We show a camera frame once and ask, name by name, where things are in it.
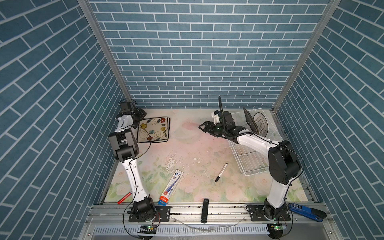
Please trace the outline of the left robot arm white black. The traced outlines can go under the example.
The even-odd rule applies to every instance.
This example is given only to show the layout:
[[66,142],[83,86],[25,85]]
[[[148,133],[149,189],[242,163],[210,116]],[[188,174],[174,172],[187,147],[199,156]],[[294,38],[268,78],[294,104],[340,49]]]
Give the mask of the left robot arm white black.
[[131,185],[133,195],[131,215],[139,221],[149,222],[156,217],[157,210],[141,179],[138,166],[140,150],[135,138],[139,123],[147,113],[138,108],[138,103],[133,99],[123,99],[119,105],[120,111],[116,116],[117,128],[109,134],[108,140],[115,159],[124,167]]

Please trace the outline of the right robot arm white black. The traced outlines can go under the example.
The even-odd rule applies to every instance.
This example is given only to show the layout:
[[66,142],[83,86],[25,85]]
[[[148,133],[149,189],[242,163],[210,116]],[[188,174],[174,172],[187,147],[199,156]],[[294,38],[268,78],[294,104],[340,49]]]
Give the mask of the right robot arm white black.
[[218,98],[219,110],[212,113],[213,121],[199,125],[199,129],[216,138],[223,138],[235,144],[246,146],[267,157],[269,173],[273,178],[271,190],[264,201],[263,214],[269,221],[278,219],[286,207],[286,196],[291,183],[303,172],[301,156],[287,141],[273,141],[259,135],[257,124],[250,112],[243,108],[250,130],[236,126],[232,114],[223,110],[222,98]]

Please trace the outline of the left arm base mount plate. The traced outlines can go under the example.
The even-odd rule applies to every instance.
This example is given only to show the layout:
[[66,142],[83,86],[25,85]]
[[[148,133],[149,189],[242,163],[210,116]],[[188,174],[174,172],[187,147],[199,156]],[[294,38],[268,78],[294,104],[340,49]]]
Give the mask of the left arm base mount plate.
[[170,221],[171,207],[170,206],[155,206],[156,213],[150,214],[147,217],[137,218],[134,214],[130,214],[129,223],[168,223]]

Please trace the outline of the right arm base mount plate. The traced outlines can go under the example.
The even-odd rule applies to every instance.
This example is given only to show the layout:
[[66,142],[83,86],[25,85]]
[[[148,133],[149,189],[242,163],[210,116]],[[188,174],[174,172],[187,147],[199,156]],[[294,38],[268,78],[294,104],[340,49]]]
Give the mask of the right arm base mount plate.
[[252,222],[263,221],[290,221],[291,213],[287,208],[287,205],[283,205],[278,209],[271,207],[270,205],[247,205],[246,211],[250,214]]

